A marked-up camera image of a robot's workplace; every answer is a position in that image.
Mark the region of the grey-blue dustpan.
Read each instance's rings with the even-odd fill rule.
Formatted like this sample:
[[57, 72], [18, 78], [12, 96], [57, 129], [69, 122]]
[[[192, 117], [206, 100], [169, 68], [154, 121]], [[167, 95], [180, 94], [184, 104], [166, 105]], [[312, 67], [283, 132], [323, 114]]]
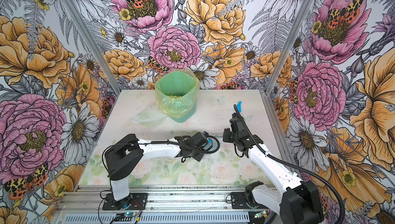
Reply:
[[204, 151], [206, 151], [208, 154], [214, 154], [219, 150], [219, 148], [220, 141], [214, 136], [208, 136]]

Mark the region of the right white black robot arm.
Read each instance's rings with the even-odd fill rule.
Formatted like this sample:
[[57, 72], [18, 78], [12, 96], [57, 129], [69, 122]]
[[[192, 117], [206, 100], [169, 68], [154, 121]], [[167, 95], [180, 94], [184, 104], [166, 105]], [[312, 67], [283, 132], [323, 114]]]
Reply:
[[276, 188], [272, 190], [261, 181], [251, 183], [245, 187], [243, 203], [251, 209], [266, 207], [285, 224], [322, 223], [324, 213], [317, 187], [302, 181], [284, 161], [273, 157], [263, 141], [251, 134], [239, 113], [232, 114], [229, 122], [230, 128], [224, 130], [223, 141], [232, 143], [237, 152], [256, 164]]

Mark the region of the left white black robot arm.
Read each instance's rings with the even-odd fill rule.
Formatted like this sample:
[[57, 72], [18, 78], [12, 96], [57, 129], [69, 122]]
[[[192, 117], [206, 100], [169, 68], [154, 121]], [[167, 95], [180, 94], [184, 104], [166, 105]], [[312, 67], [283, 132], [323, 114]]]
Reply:
[[163, 141], [138, 139], [136, 134], [126, 135], [102, 153], [102, 162], [108, 173], [111, 193], [105, 198], [104, 210], [138, 208], [129, 190], [129, 175], [143, 160], [153, 158], [192, 158], [200, 162], [204, 155], [214, 154], [220, 148], [219, 140], [207, 132], [193, 136], [176, 136]]

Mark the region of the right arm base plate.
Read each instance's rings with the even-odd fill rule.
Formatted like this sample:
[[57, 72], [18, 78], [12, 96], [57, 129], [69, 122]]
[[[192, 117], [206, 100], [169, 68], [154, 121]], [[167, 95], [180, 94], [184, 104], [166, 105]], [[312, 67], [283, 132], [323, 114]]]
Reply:
[[230, 204], [232, 209], [262, 209], [268, 210], [265, 205], [257, 203], [249, 203], [245, 194], [242, 192], [231, 192], [225, 199], [226, 203]]

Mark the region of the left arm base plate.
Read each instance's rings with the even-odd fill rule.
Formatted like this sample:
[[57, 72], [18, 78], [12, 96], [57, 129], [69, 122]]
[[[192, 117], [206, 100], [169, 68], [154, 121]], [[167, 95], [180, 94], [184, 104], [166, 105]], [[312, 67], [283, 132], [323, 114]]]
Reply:
[[116, 201], [112, 193], [105, 197], [102, 209], [105, 211], [115, 210], [144, 210], [147, 204], [147, 193], [130, 193], [126, 198]]

